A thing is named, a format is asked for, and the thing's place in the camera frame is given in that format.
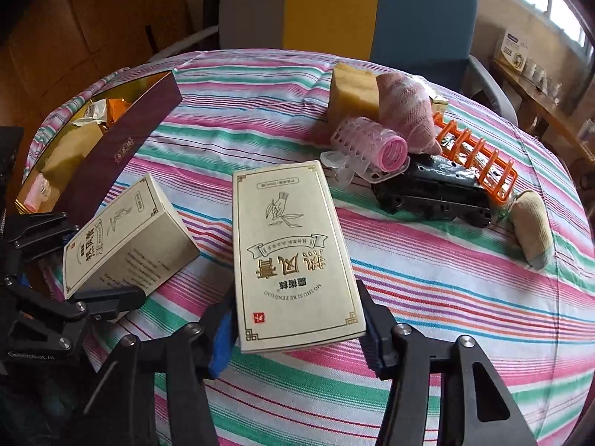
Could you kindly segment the cream box with gold text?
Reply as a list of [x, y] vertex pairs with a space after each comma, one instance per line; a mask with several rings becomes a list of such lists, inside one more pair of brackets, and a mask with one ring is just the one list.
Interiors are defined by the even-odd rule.
[[364, 311], [320, 162], [237, 171], [232, 199], [241, 351], [363, 336]]

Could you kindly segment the cream sock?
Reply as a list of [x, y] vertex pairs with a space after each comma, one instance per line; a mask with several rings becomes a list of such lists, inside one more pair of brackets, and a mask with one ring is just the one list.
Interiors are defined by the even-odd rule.
[[554, 240], [541, 196], [533, 190], [520, 193], [510, 208], [509, 220], [530, 267], [546, 268], [554, 256]]

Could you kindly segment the black plastic stapler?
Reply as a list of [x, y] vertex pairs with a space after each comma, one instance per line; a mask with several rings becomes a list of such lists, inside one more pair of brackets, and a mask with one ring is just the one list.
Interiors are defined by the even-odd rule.
[[405, 210], [426, 220], [465, 220], [488, 227], [492, 213], [487, 191], [475, 173], [443, 156], [411, 154], [408, 169], [371, 186], [381, 210]]

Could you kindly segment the orange plastic rack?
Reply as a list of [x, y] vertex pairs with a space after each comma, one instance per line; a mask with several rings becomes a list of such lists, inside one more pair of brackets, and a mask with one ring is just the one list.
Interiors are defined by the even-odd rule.
[[494, 203], [499, 206], [508, 203], [517, 180], [514, 161], [503, 158], [497, 148], [489, 147], [485, 139], [475, 137], [469, 128], [460, 127], [454, 119], [446, 122], [441, 113], [436, 113], [434, 124], [442, 155], [471, 170]]

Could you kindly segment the pink hair roller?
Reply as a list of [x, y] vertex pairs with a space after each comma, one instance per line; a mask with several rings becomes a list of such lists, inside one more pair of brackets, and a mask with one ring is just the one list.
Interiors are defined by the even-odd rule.
[[411, 158], [408, 143], [394, 130], [365, 117], [349, 117], [332, 135], [331, 149], [321, 153], [320, 161], [345, 187], [355, 176], [370, 184], [391, 179], [408, 169]]

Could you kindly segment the small green box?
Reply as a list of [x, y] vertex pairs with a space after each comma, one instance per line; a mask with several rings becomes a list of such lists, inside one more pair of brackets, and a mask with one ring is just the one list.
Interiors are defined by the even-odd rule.
[[444, 115], [448, 109], [449, 101], [442, 95], [429, 95], [433, 114]]

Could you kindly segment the pink sock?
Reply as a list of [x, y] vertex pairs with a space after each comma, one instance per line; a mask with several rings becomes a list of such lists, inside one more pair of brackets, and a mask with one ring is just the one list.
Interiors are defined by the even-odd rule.
[[401, 72], [376, 77], [379, 123], [408, 143], [411, 154], [441, 155], [430, 97], [422, 85]]

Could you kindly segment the yellow sponge block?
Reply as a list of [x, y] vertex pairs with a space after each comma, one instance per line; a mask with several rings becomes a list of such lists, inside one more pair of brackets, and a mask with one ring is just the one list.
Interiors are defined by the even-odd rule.
[[337, 128], [349, 117], [379, 121], [379, 94], [376, 75], [339, 62], [333, 68], [328, 122]]

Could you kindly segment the maroon gold-lined storage box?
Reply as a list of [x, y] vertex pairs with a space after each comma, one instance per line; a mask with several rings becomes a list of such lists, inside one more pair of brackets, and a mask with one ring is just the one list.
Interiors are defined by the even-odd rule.
[[128, 161], [181, 102], [170, 71], [102, 78], [50, 113], [29, 149], [15, 199], [21, 214], [59, 213], [84, 226]]

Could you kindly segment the wooden side table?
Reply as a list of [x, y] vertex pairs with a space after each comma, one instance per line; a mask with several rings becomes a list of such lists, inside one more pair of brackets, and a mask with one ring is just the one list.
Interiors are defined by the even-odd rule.
[[490, 58], [489, 71], [492, 77], [502, 84], [506, 82], [521, 98], [518, 125], [525, 132], [530, 129], [534, 119], [543, 119], [549, 128], [562, 136], [578, 153], [590, 164], [594, 163], [594, 154], [585, 143], [582, 143], [572, 132], [571, 120], [544, 93], [527, 78], [517, 74], [507, 65], [503, 65], [495, 58]]

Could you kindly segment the white yellow box on table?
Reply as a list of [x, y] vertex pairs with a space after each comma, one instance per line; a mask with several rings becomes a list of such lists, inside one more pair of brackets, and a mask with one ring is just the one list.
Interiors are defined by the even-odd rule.
[[504, 30], [497, 41], [493, 58], [521, 74], [528, 60], [528, 45], [518, 34]]

